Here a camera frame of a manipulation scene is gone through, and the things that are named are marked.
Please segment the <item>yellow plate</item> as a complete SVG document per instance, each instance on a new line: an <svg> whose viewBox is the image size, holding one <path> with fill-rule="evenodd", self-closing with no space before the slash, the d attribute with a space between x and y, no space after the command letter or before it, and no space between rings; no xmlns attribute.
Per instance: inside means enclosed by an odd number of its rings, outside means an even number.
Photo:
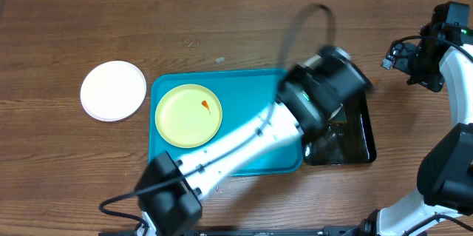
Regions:
<svg viewBox="0 0 473 236"><path fill-rule="evenodd" d="M209 88L183 84L160 99L154 117L164 141L190 149L202 146L217 134L222 123L222 105Z"/></svg>

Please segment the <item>white pink plate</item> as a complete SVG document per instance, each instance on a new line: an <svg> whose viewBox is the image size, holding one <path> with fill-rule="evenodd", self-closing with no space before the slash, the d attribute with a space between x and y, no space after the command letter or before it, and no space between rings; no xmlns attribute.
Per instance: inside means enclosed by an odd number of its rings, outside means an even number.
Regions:
<svg viewBox="0 0 473 236"><path fill-rule="evenodd" d="M80 100L92 118L114 122L133 115L146 97L147 84L139 68L127 61L108 61L85 77Z"/></svg>

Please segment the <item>green yellow sponge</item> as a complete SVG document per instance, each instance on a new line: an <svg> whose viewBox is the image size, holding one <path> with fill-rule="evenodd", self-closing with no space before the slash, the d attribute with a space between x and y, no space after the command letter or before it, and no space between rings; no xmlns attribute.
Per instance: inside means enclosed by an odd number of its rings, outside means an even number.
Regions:
<svg viewBox="0 0 473 236"><path fill-rule="evenodd" d="M347 116L344 111L344 106L341 105L336 111L333 112L329 122L331 124L345 124L347 123Z"/></svg>

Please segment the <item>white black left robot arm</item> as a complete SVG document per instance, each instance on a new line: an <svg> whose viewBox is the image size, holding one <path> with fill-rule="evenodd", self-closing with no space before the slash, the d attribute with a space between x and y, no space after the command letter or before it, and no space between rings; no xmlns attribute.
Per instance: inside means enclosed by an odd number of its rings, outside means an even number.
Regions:
<svg viewBox="0 0 473 236"><path fill-rule="evenodd" d="M345 51L322 48L297 64L278 83L273 102L246 124L201 150L153 158L135 187L143 214L136 235L181 235L226 177L267 152L319 134L334 112L371 86Z"/></svg>

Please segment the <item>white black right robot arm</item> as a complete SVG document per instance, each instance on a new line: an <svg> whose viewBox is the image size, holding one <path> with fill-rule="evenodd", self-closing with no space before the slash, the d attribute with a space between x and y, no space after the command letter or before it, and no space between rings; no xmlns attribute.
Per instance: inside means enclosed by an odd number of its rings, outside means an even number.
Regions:
<svg viewBox="0 0 473 236"><path fill-rule="evenodd" d="M440 74L448 87L450 132L422 160L416 188L374 211L352 235L425 235L445 220L472 230L459 220L472 215L472 45L450 47Z"/></svg>

